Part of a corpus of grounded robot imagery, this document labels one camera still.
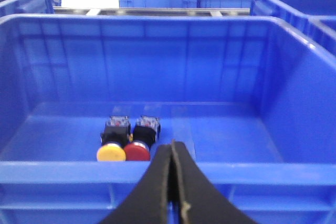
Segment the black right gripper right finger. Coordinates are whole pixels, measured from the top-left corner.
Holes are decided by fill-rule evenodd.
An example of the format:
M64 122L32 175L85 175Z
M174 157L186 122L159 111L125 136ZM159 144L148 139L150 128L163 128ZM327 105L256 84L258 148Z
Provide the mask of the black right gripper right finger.
M256 223L209 181L183 142L172 142L179 223Z

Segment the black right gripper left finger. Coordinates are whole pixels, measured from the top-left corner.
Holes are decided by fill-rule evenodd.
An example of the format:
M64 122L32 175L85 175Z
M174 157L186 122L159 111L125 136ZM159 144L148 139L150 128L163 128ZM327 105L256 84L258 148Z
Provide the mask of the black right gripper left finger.
M100 223L167 223L171 145L161 145L126 199Z

